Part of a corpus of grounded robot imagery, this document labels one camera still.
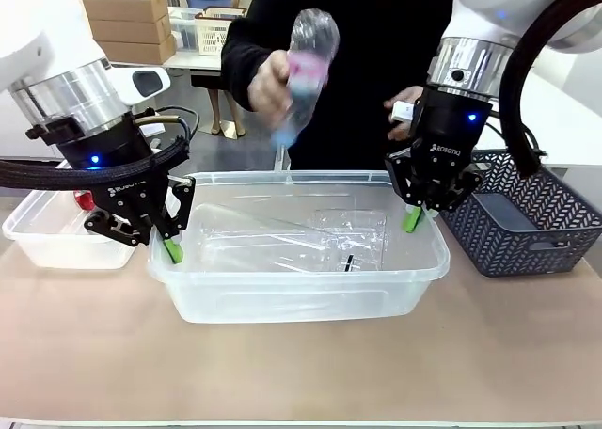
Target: cardboard box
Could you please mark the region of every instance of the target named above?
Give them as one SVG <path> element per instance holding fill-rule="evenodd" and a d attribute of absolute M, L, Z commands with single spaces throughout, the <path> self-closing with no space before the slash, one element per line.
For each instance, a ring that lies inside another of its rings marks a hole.
<path fill-rule="evenodd" d="M 87 18 L 154 23 L 167 15 L 167 0 L 82 0 Z"/>
<path fill-rule="evenodd" d="M 96 41 L 119 41 L 127 43 L 163 43 L 171 35 L 171 23 L 166 15 L 155 23 L 110 22 L 92 20 L 90 29 Z"/>
<path fill-rule="evenodd" d="M 139 65 L 163 65 L 176 54 L 176 40 L 169 36 L 160 45 L 149 43 L 119 43 L 99 41 L 106 57 L 112 62 L 127 62 Z"/>

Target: robotiq logo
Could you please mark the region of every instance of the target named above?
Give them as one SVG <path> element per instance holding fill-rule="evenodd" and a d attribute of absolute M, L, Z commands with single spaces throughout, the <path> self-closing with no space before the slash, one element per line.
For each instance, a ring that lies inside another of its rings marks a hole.
<path fill-rule="evenodd" d="M 138 186 L 139 184 L 144 184 L 145 182 L 134 183 L 134 184 L 126 184 L 124 186 L 117 187 L 109 187 L 107 191 L 109 191 L 109 197 L 114 197 L 117 193 L 121 191 L 125 191 L 126 189 L 132 189 L 134 186 Z"/>
<path fill-rule="evenodd" d="M 462 154 L 462 152 L 459 150 L 448 149 L 447 147 L 442 147 L 437 144 L 433 144 L 433 147 L 431 147 L 430 152 L 433 151 L 441 151 L 442 153 L 455 154 L 456 156 L 460 156 Z"/>

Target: hand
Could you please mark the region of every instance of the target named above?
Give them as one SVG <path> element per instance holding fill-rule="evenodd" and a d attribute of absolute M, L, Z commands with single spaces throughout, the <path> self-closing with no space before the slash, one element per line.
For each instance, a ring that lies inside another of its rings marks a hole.
<path fill-rule="evenodd" d="M 251 107 L 270 125 L 277 127 L 291 107 L 291 92 L 286 87 L 289 61 L 286 51 L 274 51 L 257 70 L 248 87 Z"/>
<path fill-rule="evenodd" d="M 393 110 L 393 105 L 395 102 L 406 102 L 414 104 L 418 98 L 422 95 L 424 88 L 421 86 L 412 86 L 408 87 L 406 90 L 402 90 L 396 96 L 385 102 L 385 108 L 389 111 Z M 388 116 L 388 121 L 394 123 L 395 121 Z M 402 122 L 398 124 L 395 128 L 388 132 L 387 138 L 388 140 L 406 140 L 410 131 L 410 124 L 407 122 Z"/>

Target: robotic arm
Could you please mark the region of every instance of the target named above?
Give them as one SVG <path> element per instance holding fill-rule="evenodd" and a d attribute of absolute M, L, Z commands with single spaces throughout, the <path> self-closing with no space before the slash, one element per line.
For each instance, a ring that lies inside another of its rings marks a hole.
<path fill-rule="evenodd" d="M 471 153 L 493 98 L 516 166 L 525 176 L 534 173 L 541 152 L 530 146 L 520 119 L 527 72 L 546 44 L 569 53 L 602 47 L 600 2 L 456 0 L 414 109 L 412 146 L 388 157 L 396 192 L 413 205 L 457 208 L 479 184 Z M 0 17 L 0 89 L 9 89 L 31 122 L 27 136 L 56 145 L 72 168 L 0 161 L 0 186 L 89 189 L 99 211 L 87 229 L 130 246 L 146 244 L 153 226 L 164 240 L 185 230 L 194 180 L 173 186 L 181 201 L 175 216 L 165 199 L 168 172 L 188 158 L 190 130 L 179 118 L 134 115 L 129 107 L 166 89 L 166 72 L 129 70 L 124 78 L 112 69 L 77 0 L 0 0 Z M 178 122 L 186 135 L 153 154 L 139 130 L 153 121 Z"/>
<path fill-rule="evenodd" d="M 181 202 L 177 215 L 165 200 L 169 170 L 188 159 L 190 129 L 174 116 L 130 110 L 169 87 L 166 71 L 112 69 L 77 0 L 0 0 L 0 17 L 0 90 L 8 88 L 31 122 L 26 135 L 56 145 L 71 165 L 57 170 L 0 161 L 0 186 L 90 190 L 98 211 L 86 228 L 128 246 L 147 244 L 153 226 L 165 240 L 184 230 L 194 180 L 173 186 Z M 153 154 L 140 127 L 154 122 L 177 122 L 185 135 Z"/>
<path fill-rule="evenodd" d="M 409 151 L 387 167 L 407 203 L 455 210 L 479 185 L 472 150 L 499 99 L 509 153 L 523 176 L 540 166 L 525 136 L 520 96 L 542 48 L 584 53 L 602 47 L 602 0 L 455 0 L 450 25 L 414 108 Z"/>

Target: plastic basket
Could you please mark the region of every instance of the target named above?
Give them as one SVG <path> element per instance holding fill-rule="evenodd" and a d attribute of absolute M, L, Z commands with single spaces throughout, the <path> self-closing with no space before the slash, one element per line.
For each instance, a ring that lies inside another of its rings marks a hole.
<path fill-rule="evenodd" d="M 206 56 L 220 56 L 232 20 L 245 16 L 244 8 L 206 8 L 195 17 L 198 52 Z"/>
<path fill-rule="evenodd" d="M 195 17 L 201 12 L 198 8 L 169 8 L 171 30 L 182 37 L 180 51 L 198 51 Z"/>
<path fill-rule="evenodd" d="M 441 217 L 481 274 L 568 272 L 602 234 L 602 214 L 545 167 L 523 180 L 506 151 L 479 151 L 481 186 Z"/>

